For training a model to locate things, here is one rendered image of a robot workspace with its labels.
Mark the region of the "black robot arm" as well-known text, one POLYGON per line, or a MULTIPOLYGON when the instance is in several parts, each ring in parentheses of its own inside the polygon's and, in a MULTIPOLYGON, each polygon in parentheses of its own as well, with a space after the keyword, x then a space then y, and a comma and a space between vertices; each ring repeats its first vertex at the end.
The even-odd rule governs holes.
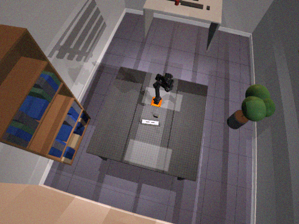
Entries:
MULTIPOLYGON (((162 77, 173 78, 173 75, 171 73, 165 73, 165 76, 163 75, 162 77)), ((171 91, 172 88, 173 88, 173 85, 172 86, 167 86, 164 83, 162 83, 162 79, 160 81, 156 81, 153 84, 153 87, 155 88, 155 91, 156 91, 156 96, 153 99, 153 101, 154 101, 154 104, 157 104, 157 105, 162 100, 162 98, 160 97, 160 91, 159 91, 160 86, 163 87, 166 92, 171 91)))

